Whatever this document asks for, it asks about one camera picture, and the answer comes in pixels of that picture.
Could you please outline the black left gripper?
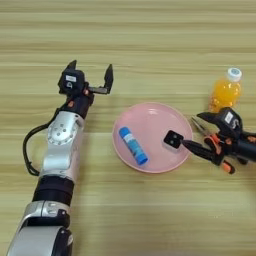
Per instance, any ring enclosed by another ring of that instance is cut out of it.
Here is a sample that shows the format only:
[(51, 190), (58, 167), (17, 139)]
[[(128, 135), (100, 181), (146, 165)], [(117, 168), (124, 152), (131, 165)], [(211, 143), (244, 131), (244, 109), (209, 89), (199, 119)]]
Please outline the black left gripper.
[[(75, 70), (76, 64), (77, 60), (73, 60), (67, 65), (66, 69)], [(109, 94), (112, 89), (113, 81), (113, 66), (109, 65), (105, 72), (104, 85), (99, 87), (88, 87), (90, 92), (86, 90), (77, 96), (68, 97), (66, 103), (64, 104), (64, 110), (78, 114), (83, 119), (85, 119), (88, 109), (94, 101), (93, 93), (104, 95)]]

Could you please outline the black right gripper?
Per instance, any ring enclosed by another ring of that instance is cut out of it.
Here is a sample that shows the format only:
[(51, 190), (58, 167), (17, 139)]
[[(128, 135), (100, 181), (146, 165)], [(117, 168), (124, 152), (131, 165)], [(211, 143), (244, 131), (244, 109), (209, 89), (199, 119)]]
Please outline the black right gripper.
[[(202, 112), (197, 117), (214, 125), (219, 124), (218, 113)], [(191, 140), (183, 140), (182, 144), (196, 156), (219, 166), (224, 158), (222, 149), (212, 139), (206, 139), (205, 142), (208, 148)], [(256, 133), (242, 132), (238, 138), (221, 136), (221, 142), (226, 155), (256, 162)]]

